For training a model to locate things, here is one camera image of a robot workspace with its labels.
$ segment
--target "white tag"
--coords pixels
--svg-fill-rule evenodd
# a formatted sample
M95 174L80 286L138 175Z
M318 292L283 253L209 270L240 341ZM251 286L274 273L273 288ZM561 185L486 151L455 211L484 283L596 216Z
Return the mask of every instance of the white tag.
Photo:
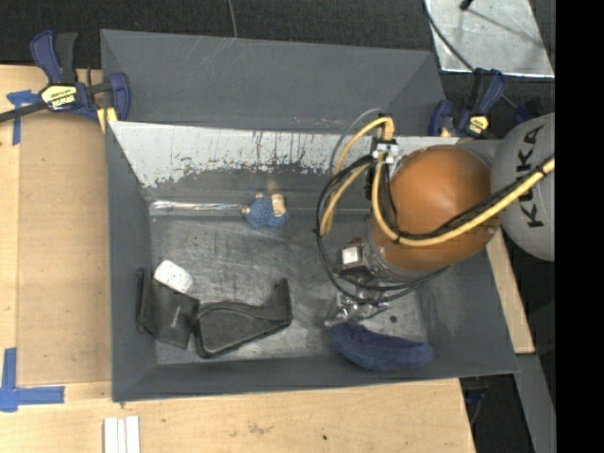
M157 282L183 294L186 294L193 286L191 274L169 260L164 260L159 264L159 267L155 269L153 278Z
M356 246L351 246L350 248L345 248L344 250L342 250L343 265L348 265L357 261L359 261L359 250Z

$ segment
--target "bin floor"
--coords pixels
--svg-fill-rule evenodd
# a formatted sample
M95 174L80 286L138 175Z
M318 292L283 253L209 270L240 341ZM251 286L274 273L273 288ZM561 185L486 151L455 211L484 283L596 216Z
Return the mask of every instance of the bin floor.
M154 266L172 260L193 276L190 295L202 303L240 300L262 304L281 278L288 279L294 319L277 334L246 344L216 359L197 356L193 338L187 350L157 342L158 362L241 361L275 357L307 357L333 354L324 319L336 290L319 259L314 215L291 210L282 227L254 229L241 216L152 216L151 240ZM328 245L337 248L360 236L363 214L338 217ZM392 302L391 308L363 323L376 332L426 339L417 294Z

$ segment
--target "black floor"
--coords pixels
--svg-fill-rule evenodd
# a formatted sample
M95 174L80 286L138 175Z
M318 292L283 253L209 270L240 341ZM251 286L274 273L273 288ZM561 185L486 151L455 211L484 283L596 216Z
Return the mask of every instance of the black floor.
M552 66L556 64L556 0L529 0L541 28ZM240 37L405 49L431 49L422 0L232 0ZM0 0L0 62L29 62L29 41L47 28L77 31L75 65L100 67L99 29L115 28L232 36L227 0ZM442 75L447 97L465 97L469 75ZM555 108L555 85L538 79L509 78L506 94L524 103L538 97L543 113ZM513 126L512 109L503 103L492 111L496 134ZM534 312L541 332L553 327L554 264L540 262L508 243L529 321ZM555 400L553 334L542 355ZM472 386L472 381L464 385ZM530 440L512 377L485 379L486 394L474 425L478 452L530 452ZM469 407L472 415L474 404Z

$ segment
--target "yellow cable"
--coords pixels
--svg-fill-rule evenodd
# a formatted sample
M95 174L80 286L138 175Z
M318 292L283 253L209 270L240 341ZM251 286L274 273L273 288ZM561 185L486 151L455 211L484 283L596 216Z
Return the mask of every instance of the yellow cable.
M473 218L469 222L464 223L457 228L453 228L450 231L447 231L443 235L439 235L438 237L426 238L426 239L413 239L408 237L399 237L396 232L394 232L388 224L384 221L384 217L381 214L379 209L378 202L378 184L379 178L381 176L381 167L383 165L383 155L380 154L377 159L376 166L376 175L374 177L374 183L371 190L371 207L374 212L377 224L381 228L381 230L386 234L388 238L390 238L393 242L401 243L407 246L431 246L439 243L447 242L452 238L459 237L462 233L465 233L468 230L471 230L474 227L486 222L489 218L493 218L500 211L506 208L511 202L513 202L516 198L522 196L528 190L530 190L533 186L535 186L539 181L541 181L545 176L551 173L555 166L554 158L548 160L543 166L543 171L535 173L533 176L529 177L527 181L525 181L522 185L520 185L517 189L509 192L503 198L501 198L497 203L492 205L487 210L483 211L479 216Z
M329 205L327 205L325 213L323 214L323 218L321 219L321 226L319 227L320 236L323 237L331 231L331 224L333 222L333 211L335 210L336 205L338 204L338 201L340 201L340 197L346 191L346 189L352 184L352 182L355 179L357 179L357 177L363 171L365 171L367 168L369 168L369 166L370 166L370 163L367 163L367 164L363 164L361 168L357 168L355 170L355 172L352 175L350 175L344 183L342 183L342 186L340 188L338 188L338 191L335 192L330 197Z
M337 175L338 173L340 173L340 169L342 168L342 163L344 162L344 158L348 154L348 151L350 151L350 148L352 148L352 146L361 137L363 137L365 134L367 134L369 131L371 131L374 127L382 125L382 124L384 124L384 132L383 132L382 138L386 141L390 141L394 137L393 118L389 117L389 116L378 117L377 119L375 119L374 121L369 123L367 126L365 126L363 129L361 129L358 133L356 133L352 137L352 139L346 144L346 146L342 150L342 153L340 153L340 156L338 157L338 161L337 161L335 169L333 171L334 175ZM327 210L326 210L325 214L323 215L323 219L321 220L321 229L319 230L319 233L321 236L327 235L331 231L331 225L333 224L333 208L335 207L337 200L334 199L334 195L332 195L330 198L331 198L330 202L329 202L330 207L327 207Z
M372 121L367 126L365 126L363 129L361 129L357 134L355 134L352 137L352 139L346 144L346 146L342 150L342 153L340 153L340 156L338 157L338 162L336 163L336 167L333 172L334 175L337 175L340 172L340 168L342 168L342 163L344 162L344 158L348 154L348 151L350 151L350 148L360 138L362 138L365 134L367 134L369 131L371 131L374 127L379 126L381 124L385 125L384 126L384 135L383 135L384 140L389 141L393 138L393 136L394 136L393 118L389 117L389 116L378 117L376 120Z

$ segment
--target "orange sphere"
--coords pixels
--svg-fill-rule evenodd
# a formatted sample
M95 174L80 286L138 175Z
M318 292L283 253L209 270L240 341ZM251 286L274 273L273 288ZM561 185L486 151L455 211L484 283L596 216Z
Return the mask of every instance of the orange sphere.
M402 160L391 179L398 228L430 233L491 194L486 164L457 145L436 145ZM439 269L471 257L493 238L494 218L459 237L431 246L393 243L372 218L374 244L389 263L407 270Z

